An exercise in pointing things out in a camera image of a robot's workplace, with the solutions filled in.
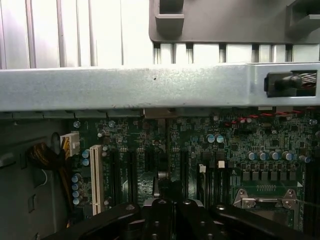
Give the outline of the white PCI slot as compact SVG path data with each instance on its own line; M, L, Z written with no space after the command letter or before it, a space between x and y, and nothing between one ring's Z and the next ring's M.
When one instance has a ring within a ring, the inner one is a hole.
M104 211L102 146L96 144L91 146L89 150L91 169L92 213L95 216Z

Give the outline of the CPU socket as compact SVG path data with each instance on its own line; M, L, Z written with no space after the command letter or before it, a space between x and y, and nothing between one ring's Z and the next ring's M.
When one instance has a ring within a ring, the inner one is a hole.
M233 206L276 223L303 231L304 207L301 191L293 187L241 187L232 192Z

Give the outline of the green motherboard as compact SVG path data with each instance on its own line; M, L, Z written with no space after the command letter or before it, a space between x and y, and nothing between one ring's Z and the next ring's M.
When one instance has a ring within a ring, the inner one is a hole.
M239 188L297 188L301 200L320 204L320 109L278 111L216 109L204 144L208 161L205 207L231 204ZM77 217L93 216L90 147L102 146L103 210L120 203L140 205L145 151L161 139L157 120L144 117L77 119L79 154L71 157L71 200ZM320 207L303 204L303 231L320 239Z

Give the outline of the thin metal locking lever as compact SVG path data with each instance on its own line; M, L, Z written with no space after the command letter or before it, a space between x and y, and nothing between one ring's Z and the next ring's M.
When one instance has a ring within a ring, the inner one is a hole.
M316 208L320 208L320 203L317 204L317 203L312 203L312 202L309 202L309 201L304 201L304 200L299 200L299 199L287 199L287 198L278 198L279 201L283 202L283 201L291 201L291 202L295 202L295 203L300 203L300 204L303 204L303 205L309 205L309 206L312 206L312 207L316 207Z

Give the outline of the white power connector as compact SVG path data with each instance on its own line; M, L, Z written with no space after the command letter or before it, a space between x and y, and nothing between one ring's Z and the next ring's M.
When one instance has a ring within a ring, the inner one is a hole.
M80 152L80 136L78 132L71 132L60 136L60 146L65 152L65 158L68 159Z

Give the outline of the open black PC case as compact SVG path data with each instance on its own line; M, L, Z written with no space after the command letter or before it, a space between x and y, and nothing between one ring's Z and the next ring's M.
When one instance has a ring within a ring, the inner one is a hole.
M0 70L0 240L43 240L94 216L77 217L71 199L73 161L60 136L72 121L139 118L147 108L308 107L320 110L320 62ZM176 204L192 199L158 199L173 203L177 240Z

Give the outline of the grey parts rack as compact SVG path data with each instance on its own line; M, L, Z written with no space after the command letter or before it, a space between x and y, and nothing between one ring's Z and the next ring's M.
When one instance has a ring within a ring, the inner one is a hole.
M157 43L318 44L320 0L149 0Z

